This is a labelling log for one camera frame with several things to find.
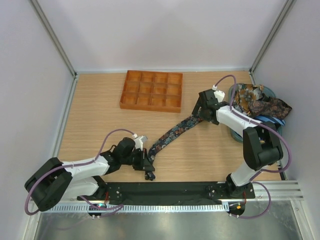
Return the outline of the navy floral tie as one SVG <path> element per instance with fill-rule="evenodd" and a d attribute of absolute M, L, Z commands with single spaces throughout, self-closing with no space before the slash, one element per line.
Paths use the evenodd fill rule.
<path fill-rule="evenodd" d="M 186 131 L 194 128 L 196 125 L 201 123 L 203 120 L 196 114 L 190 115 L 186 119 L 179 122 L 177 125 L 169 129 L 164 135 L 162 135 L 149 149 L 148 157 L 153 162 L 156 155 L 164 149 L 171 142 L 176 140 Z"/>

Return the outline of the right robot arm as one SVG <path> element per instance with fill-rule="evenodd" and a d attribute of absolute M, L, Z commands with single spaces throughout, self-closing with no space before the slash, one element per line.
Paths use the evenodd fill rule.
<path fill-rule="evenodd" d="M 225 93 L 208 89 L 198 94 L 192 114 L 215 125 L 223 124 L 242 137 L 244 162 L 226 177 L 225 192 L 239 198 L 251 180 L 283 158 L 279 135 L 273 123 L 266 125 L 235 110 L 223 100 Z"/>

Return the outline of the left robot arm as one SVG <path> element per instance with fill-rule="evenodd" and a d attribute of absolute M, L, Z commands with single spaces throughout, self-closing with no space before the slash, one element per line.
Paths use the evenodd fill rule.
<path fill-rule="evenodd" d="M 50 210 L 61 200 L 81 197 L 101 200 L 107 191 L 102 176 L 118 171 L 123 165 L 143 171 L 145 179 L 153 181 L 155 168 L 144 147 L 147 139 L 145 135 L 125 137 L 110 150 L 84 160 L 66 162 L 50 158 L 26 181 L 28 199 L 34 201 L 40 212 Z"/>

